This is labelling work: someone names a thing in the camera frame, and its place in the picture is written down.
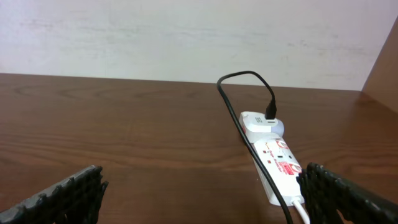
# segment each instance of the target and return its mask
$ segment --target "cable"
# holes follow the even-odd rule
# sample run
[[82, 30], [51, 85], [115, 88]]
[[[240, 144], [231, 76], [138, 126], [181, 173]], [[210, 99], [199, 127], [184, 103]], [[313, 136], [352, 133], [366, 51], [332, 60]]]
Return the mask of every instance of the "cable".
[[295, 198], [294, 201], [292, 202], [294, 207], [296, 207], [298, 213], [300, 214], [301, 218], [303, 219], [304, 224], [310, 224], [310, 217], [308, 216], [308, 214], [306, 213], [306, 211], [304, 210], [304, 208], [301, 206], [300, 203], [300, 199], [299, 198]]
[[270, 185], [272, 191], [274, 191], [275, 196], [277, 197], [277, 199], [278, 199], [278, 201], [279, 201], [279, 203], [280, 203], [280, 206], [282, 207], [282, 209], [283, 209], [283, 211], [284, 211], [284, 213], [285, 213], [286, 222], [287, 222], [288, 224], [292, 224], [292, 223], [293, 223], [293, 220], [292, 220], [292, 217], [290, 216], [290, 212], [289, 212], [289, 209], [288, 209], [287, 206], [286, 206], [285, 200], [282, 198], [282, 196], [281, 196], [281, 194], [280, 194], [280, 192], [279, 192], [277, 186], [275, 185], [275, 182], [272, 180], [271, 175], [268, 173], [268, 170], [265, 168], [264, 164], [261, 162], [261, 160], [260, 160], [259, 156], [257, 155], [256, 151], [255, 151], [255, 150], [253, 149], [253, 147], [251, 146], [248, 137], [245, 135], [245, 133], [244, 133], [244, 131], [243, 131], [243, 128], [241, 127], [241, 125], [240, 125], [240, 123], [239, 123], [239, 120], [238, 120], [238, 118], [236, 117], [236, 114], [235, 114], [235, 112], [234, 112], [234, 109], [232, 108], [231, 103], [229, 102], [228, 97], [226, 96], [225, 92], [223, 91], [223, 89], [222, 89], [222, 87], [221, 87], [221, 82], [222, 82], [223, 80], [225, 80], [225, 79], [227, 79], [227, 78], [235, 77], [235, 76], [238, 76], [238, 75], [244, 75], [244, 74], [252, 74], [252, 75], [255, 75], [256, 77], [258, 77], [258, 79], [260, 79], [260, 80], [263, 82], [263, 84], [265, 84], [265, 86], [267, 87], [267, 89], [269, 90], [269, 92], [271, 93], [271, 96], [272, 96], [270, 105], [271, 105], [271, 104], [274, 105], [274, 109], [268, 110], [268, 108], [270, 108], [270, 105], [269, 105], [268, 108], [267, 108], [267, 112], [273, 113], [273, 114], [270, 114], [269, 116], [272, 117], [272, 115], [273, 115], [274, 118], [275, 118], [275, 115], [276, 115], [276, 105], [275, 105], [275, 95], [274, 95], [274, 92], [272, 91], [272, 89], [271, 89], [271, 87], [268, 85], [268, 83], [267, 83], [259, 74], [257, 74], [256, 72], [244, 71], [244, 72], [236, 72], [236, 73], [232, 73], [232, 74], [229, 74], [229, 75], [225, 75], [225, 76], [221, 77], [221, 78], [217, 81], [217, 89], [218, 89], [218, 91], [219, 91], [221, 97], [223, 97], [223, 100], [224, 100], [224, 102], [225, 102], [225, 105], [226, 105], [226, 107], [227, 107], [227, 109], [228, 109], [228, 111], [229, 111], [229, 113], [230, 113], [230, 115], [231, 115], [231, 117], [232, 117], [232, 120], [234, 121], [234, 124], [235, 124], [236, 128], [238, 129], [239, 134], [240, 134], [241, 137], [242, 137], [242, 140], [243, 140], [244, 144], [245, 144], [246, 147], [249, 149], [249, 152], [250, 152], [251, 156], [253, 157], [254, 161], [255, 161], [256, 164], [260, 167], [262, 173], [263, 173], [264, 176], [266, 177], [266, 179], [267, 179], [267, 181], [268, 181], [268, 183], [269, 183], [269, 185]]

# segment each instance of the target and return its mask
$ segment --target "wooden desk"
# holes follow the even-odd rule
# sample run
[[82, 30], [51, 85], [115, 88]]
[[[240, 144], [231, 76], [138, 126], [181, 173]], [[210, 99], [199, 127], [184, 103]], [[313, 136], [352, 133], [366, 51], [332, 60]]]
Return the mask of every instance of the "wooden desk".
[[[225, 89], [237, 113], [268, 104], [263, 87]], [[301, 165], [398, 203], [397, 114], [357, 91], [274, 91]], [[95, 164], [99, 223], [285, 223], [215, 84], [0, 75], [0, 104], [0, 210]]]

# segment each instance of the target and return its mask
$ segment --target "wall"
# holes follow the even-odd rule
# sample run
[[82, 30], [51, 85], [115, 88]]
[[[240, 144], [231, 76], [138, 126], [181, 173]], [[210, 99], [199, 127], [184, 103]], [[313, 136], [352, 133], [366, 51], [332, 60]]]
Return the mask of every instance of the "wall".
[[398, 18], [373, 66], [363, 91], [398, 112]]
[[[396, 0], [2, 0], [0, 72], [360, 90]], [[237, 78], [235, 83], [258, 83]]]

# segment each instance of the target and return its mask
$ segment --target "white power strip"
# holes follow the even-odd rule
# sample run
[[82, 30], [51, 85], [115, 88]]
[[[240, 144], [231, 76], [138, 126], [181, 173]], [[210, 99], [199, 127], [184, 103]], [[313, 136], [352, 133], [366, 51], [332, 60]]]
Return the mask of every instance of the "white power strip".
[[[300, 164], [282, 139], [284, 125], [278, 120], [266, 120], [265, 115], [256, 112], [242, 112], [239, 122], [244, 129], [261, 162], [274, 180], [287, 206], [304, 203], [296, 177], [301, 173]], [[269, 202], [280, 205], [275, 193], [255, 163]]]

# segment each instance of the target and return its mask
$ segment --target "black power cord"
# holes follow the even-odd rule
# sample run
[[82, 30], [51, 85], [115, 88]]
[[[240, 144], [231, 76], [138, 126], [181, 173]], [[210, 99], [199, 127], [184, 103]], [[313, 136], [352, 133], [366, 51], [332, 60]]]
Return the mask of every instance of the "black power cord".
[[236, 117], [236, 114], [234, 112], [234, 109], [231, 106], [231, 103], [228, 100], [228, 97], [225, 95], [225, 92], [223, 91], [222, 87], [221, 87], [221, 82], [227, 78], [231, 78], [231, 77], [235, 77], [238, 75], [245, 75], [245, 74], [251, 74], [251, 75], [255, 75], [258, 79], [260, 79], [263, 84], [265, 84], [265, 86], [267, 87], [267, 89], [269, 90], [269, 92], [271, 93], [272, 99], [271, 102], [269, 103], [267, 110], [266, 110], [266, 119], [275, 119], [275, 115], [276, 115], [276, 103], [275, 103], [275, 95], [274, 92], [272, 91], [271, 87], [268, 85], [268, 83], [256, 72], [252, 72], [252, 71], [244, 71], [244, 72], [236, 72], [236, 73], [232, 73], [229, 75], [225, 75], [223, 77], [221, 77], [218, 81], [217, 81], [217, 89], [219, 91], [219, 93], [221, 94], [221, 96], [224, 99], [225, 105], [232, 117], [232, 120], [234, 121], [234, 124], [236, 126], [236, 128], [239, 131], [239, 134], [241, 135], [244, 144], [246, 145], [246, 147], [249, 149], [249, 152], [251, 154], [251, 156], [254, 158], [255, 162], [257, 163], [257, 165], [260, 167], [262, 173], [264, 174], [264, 176], [266, 177], [269, 185], [271, 186], [272, 191], [275, 193], [275, 196], [277, 197], [280, 206], [282, 207], [284, 213], [285, 213], [285, 217], [286, 217], [286, 222], [288, 224], [292, 224], [293, 220], [292, 217], [290, 216], [290, 212], [289, 209], [287, 208], [287, 205], [285, 203], [285, 200], [282, 198], [278, 188], [275, 185], [275, 182], [272, 180], [271, 175], [269, 175], [268, 170], [266, 169], [266, 167], [264, 166], [264, 164], [261, 162], [259, 156], [257, 155], [256, 151], [253, 149], [253, 147], [251, 146], [248, 137], [245, 135], [243, 128], [241, 127], [241, 125], [239, 124], [239, 120]]

